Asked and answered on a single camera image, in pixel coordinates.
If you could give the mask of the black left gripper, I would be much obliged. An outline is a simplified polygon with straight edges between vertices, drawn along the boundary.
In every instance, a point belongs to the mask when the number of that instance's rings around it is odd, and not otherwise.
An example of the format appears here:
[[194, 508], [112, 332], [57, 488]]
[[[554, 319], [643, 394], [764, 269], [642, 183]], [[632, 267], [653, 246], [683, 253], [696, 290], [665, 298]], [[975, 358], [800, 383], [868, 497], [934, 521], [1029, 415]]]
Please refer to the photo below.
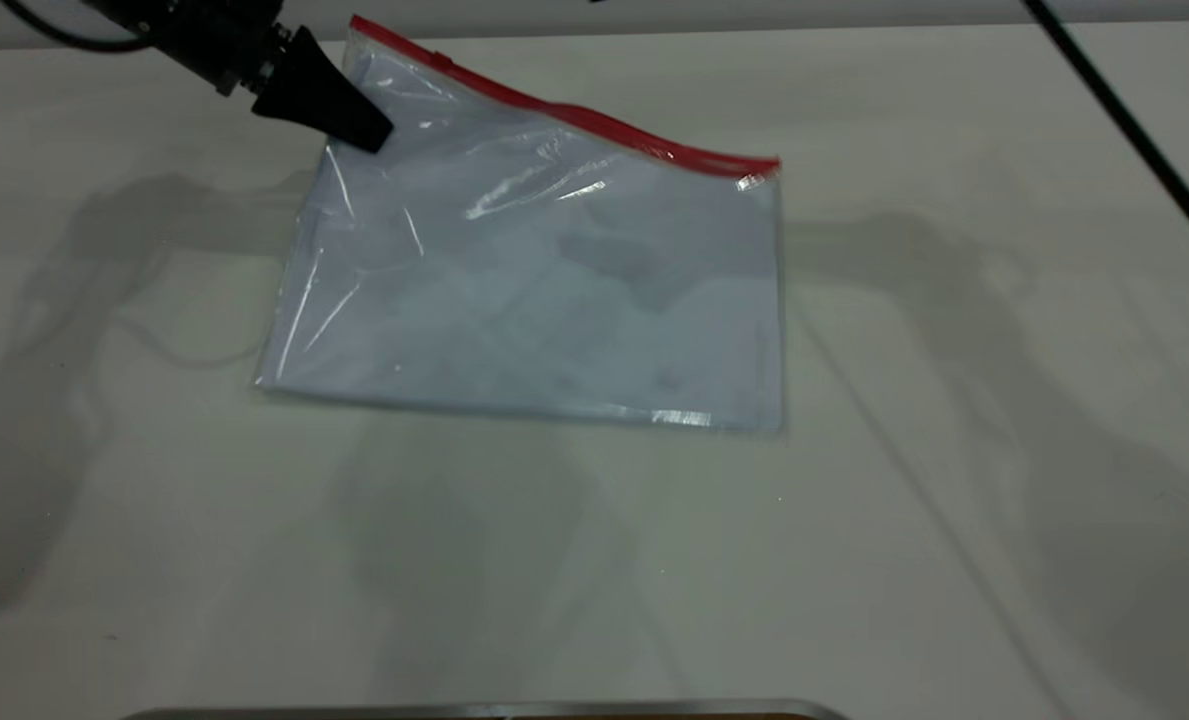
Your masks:
[[310, 29], [279, 23], [282, 1], [87, 1], [220, 95], [256, 94], [252, 114], [323, 132], [376, 154], [394, 132], [323, 53]]

